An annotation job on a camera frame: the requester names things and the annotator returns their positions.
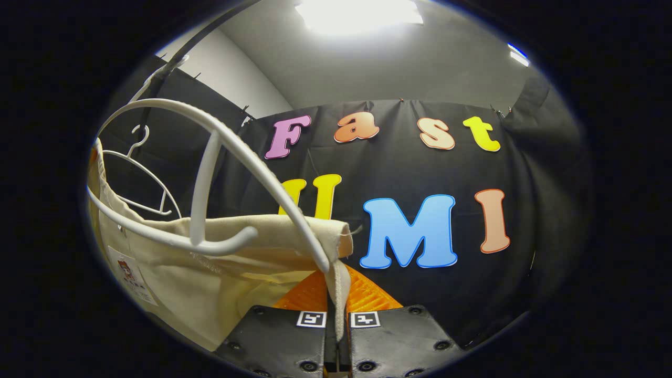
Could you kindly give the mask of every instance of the black curtain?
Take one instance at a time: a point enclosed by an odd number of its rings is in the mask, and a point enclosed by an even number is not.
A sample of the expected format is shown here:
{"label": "black curtain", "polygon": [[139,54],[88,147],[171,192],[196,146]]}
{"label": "black curtain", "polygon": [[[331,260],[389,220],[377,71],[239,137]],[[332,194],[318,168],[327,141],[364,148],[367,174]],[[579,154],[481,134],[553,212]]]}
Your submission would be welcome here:
{"label": "black curtain", "polygon": [[[371,112],[380,132],[371,139],[336,143],[338,121],[355,112]],[[264,159],[273,139],[274,123],[310,116],[308,127],[289,145],[288,156]],[[490,138],[499,151],[481,149],[462,121],[478,116],[492,125]],[[420,139],[419,118],[440,119],[456,145],[450,150],[427,147]],[[283,182],[307,181],[299,207],[313,216],[320,175],[339,174],[332,219],[347,221],[353,255],[344,262],[360,271],[403,305],[422,304],[463,346],[473,347],[556,289],[575,265],[592,218],[590,167],[580,126],[543,79],[531,79],[510,114],[491,109],[426,101],[376,100],[346,102],[275,114],[250,122],[240,136]],[[543,148],[533,147],[541,138]],[[275,200],[235,159],[224,164],[226,185],[214,192],[221,216],[274,214]],[[481,205],[474,195],[486,189],[504,191],[503,210],[511,245],[484,254]],[[453,196],[453,251],[458,261],[443,268],[420,268],[415,261],[402,268],[389,246],[392,266],[362,268],[367,253],[370,217],[367,200],[392,198],[408,222],[415,220],[425,198]],[[415,258],[422,253],[423,243]],[[535,266],[530,272],[533,258]]]}

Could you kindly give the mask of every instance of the foam letter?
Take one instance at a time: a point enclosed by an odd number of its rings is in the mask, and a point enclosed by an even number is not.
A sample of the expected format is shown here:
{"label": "foam letter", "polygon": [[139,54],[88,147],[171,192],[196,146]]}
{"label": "foam letter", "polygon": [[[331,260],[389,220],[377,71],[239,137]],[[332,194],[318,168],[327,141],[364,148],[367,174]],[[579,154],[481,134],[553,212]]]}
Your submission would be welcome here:
{"label": "foam letter", "polygon": [[493,141],[488,135],[488,131],[492,131],[493,127],[489,123],[483,122],[479,117],[472,117],[462,122],[464,126],[471,128],[471,133],[474,135],[476,144],[485,151],[499,151],[500,145],[498,141]]}
{"label": "foam letter", "polygon": [[[287,180],[282,183],[282,186],[285,188],[285,190],[287,190],[287,193],[290,195],[290,197],[292,197],[294,204],[298,206],[298,196],[301,193],[301,190],[306,187],[306,180],[302,180],[300,178]],[[278,214],[286,215],[287,213],[281,206]]]}
{"label": "foam letter", "polygon": [[420,210],[409,224],[399,206],[391,198],[377,198],[364,203],[364,210],[371,216],[369,250],[361,260],[364,268],[385,269],[392,259],[385,256],[386,241],[390,242],[396,261],[408,266],[420,242],[425,240],[425,250],[416,263],[421,268],[438,268],[455,264],[450,231],[450,211],[455,198],[436,194],[425,198]]}
{"label": "foam letter", "polygon": [[338,143],[350,142],[355,139],[369,139],[380,130],[374,124],[374,115],[369,112],[349,114],[338,121],[339,129],[334,133]]}
{"label": "foam letter", "polygon": [[485,241],[480,245],[480,251],[484,254],[492,254],[506,249],[511,240],[506,236],[504,228],[502,209],[504,192],[499,189],[481,190],[474,198],[483,206],[485,217]]}
{"label": "foam letter", "polygon": [[427,147],[435,149],[451,149],[455,147],[455,139],[450,136],[448,126],[441,120],[432,118],[420,118],[418,120],[418,128],[422,130],[420,139],[427,145]]}
{"label": "foam letter", "polygon": [[331,219],[331,209],[334,203],[334,188],[341,183],[341,176],[337,174],[317,176],[312,184],[317,188],[315,203],[315,218]]}
{"label": "foam letter", "polygon": [[266,159],[277,159],[279,157],[285,157],[290,154],[289,148],[287,148],[287,141],[291,145],[298,141],[298,138],[301,136],[300,125],[306,127],[310,124],[310,116],[303,116],[298,118],[292,118],[289,120],[276,122],[273,126],[276,128],[276,133],[273,136],[273,141],[271,142],[271,149],[265,155]]}

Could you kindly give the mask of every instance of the hanger hook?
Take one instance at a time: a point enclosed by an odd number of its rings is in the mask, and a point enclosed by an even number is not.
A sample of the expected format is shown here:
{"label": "hanger hook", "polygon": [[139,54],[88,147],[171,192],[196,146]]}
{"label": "hanger hook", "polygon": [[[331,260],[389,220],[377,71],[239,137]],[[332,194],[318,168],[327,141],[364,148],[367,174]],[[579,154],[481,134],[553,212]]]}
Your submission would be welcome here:
{"label": "hanger hook", "polygon": [[[140,128],[140,125],[135,126],[135,127],[133,128],[133,131],[131,131],[131,134],[135,134],[135,132],[138,130],[138,128]],[[133,152],[133,150],[135,149],[135,147],[140,147],[141,145],[143,145],[144,142],[147,142],[147,138],[149,138],[149,127],[147,127],[147,125],[145,125],[145,126],[144,126],[144,138],[142,138],[141,141],[139,141],[139,142],[137,142],[137,143],[134,143],[134,144],[130,147],[130,149],[128,150],[128,154],[126,154],[126,156],[127,156],[127,157],[130,157],[130,154]]]}

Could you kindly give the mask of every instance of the screw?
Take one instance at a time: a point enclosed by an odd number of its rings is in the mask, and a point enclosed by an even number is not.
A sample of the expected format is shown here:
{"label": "screw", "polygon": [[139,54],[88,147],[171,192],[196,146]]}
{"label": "screw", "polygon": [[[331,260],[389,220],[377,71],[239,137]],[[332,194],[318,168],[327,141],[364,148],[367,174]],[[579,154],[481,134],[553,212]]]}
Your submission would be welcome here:
{"label": "screw", "polygon": [[357,365],[357,369],[360,371],[371,371],[376,368],[376,363],[371,361],[364,361]]}
{"label": "screw", "polygon": [[253,372],[263,375],[264,377],[271,378],[271,373],[267,372],[266,370],[252,370]]}
{"label": "screw", "polygon": [[415,370],[411,370],[411,371],[409,371],[408,373],[406,373],[405,377],[412,377],[413,375],[420,374],[420,373],[422,373],[423,371],[424,371],[423,369],[415,369]]}
{"label": "screw", "polygon": [[305,371],[316,371],[317,370],[317,364],[312,362],[312,361],[306,361],[304,363],[301,363],[301,369],[304,369]]}
{"label": "screw", "polygon": [[447,341],[439,341],[434,344],[434,349],[436,350],[448,349],[448,347],[450,347],[450,343]]}

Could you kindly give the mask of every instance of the canvas bag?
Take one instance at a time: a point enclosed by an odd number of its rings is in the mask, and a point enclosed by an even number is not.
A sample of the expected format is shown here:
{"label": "canvas bag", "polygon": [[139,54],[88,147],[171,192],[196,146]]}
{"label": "canvas bag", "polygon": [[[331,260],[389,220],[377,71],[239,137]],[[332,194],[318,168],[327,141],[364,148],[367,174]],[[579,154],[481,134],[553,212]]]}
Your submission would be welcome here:
{"label": "canvas bag", "polygon": [[[102,145],[97,139],[89,164],[92,193],[117,213],[149,227],[188,236],[190,218],[146,221],[121,201],[106,182]],[[120,228],[89,200],[89,215],[102,258],[121,281],[123,272],[108,258],[109,248],[135,260],[147,289],[157,305],[139,299],[145,311],[154,313],[180,334],[207,350],[215,350],[253,305],[272,306],[292,287],[317,269],[299,232],[287,215],[249,215],[206,220],[206,239],[221,241],[246,226],[259,237],[229,256],[201,256],[149,240]],[[322,245],[330,270],[327,288],[336,309],[337,337],[342,337],[343,311],[350,277],[340,262],[352,253],[348,224],[306,217]]]}

